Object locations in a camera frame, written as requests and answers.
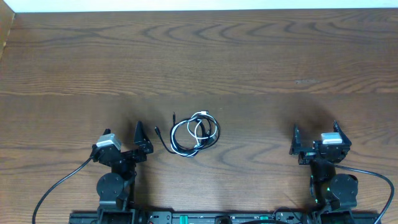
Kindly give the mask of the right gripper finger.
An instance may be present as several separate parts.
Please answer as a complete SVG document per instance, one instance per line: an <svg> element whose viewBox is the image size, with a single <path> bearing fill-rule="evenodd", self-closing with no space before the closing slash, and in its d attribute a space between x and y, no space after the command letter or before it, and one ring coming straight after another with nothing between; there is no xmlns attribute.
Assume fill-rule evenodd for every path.
<svg viewBox="0 0 398 224"><path fill-rule="evenodd" d="M341 139L346 139L345 133L341 130L340 125L338 124L337 120L333 122L333 130L334 132L338 133Z"/></svg>
<svg viewBox="0 0 398 224"><path fill-rule="evenodd" d="M294 125L294 134L292 138L292 149L300 149L302 147L301 143L301 135L299 127L295 124Z"/></svg>

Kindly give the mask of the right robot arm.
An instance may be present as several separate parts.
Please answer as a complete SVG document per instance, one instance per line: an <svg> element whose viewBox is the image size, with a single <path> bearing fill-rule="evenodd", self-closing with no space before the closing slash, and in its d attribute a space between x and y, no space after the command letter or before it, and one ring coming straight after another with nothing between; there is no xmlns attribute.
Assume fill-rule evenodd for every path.
<svg viewBox="0 0 398 224"><path fill-rule="evenodd" d="M304 223L331 223L335 220L353 223L351 208L357 206L358 179L349 174L337 174L336 165L348 154L352 143L333 122L333 131L322 133L321 139L312 146L302 144L299 127L294 125L289 154L298 156L300 165L309 165L311 170L310 194L317 207L306 214Z"/></svg>

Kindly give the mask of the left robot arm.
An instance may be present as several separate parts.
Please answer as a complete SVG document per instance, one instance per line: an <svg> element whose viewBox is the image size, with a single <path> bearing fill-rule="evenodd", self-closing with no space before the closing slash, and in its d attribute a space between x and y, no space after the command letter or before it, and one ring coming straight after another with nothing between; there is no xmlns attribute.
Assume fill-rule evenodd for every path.
<svg viewBox="0 0 398 224"><path fill-rule="evenodd" d="M154 151L141 121L136 124L134 144L136 149L122 152L122 142L110 129L105 129L92 145L92 160L111 168L96 185L99 195L97 223L148 222L148 213L137 208L134 202L136 164L145 162L147 155Z"/></svg>

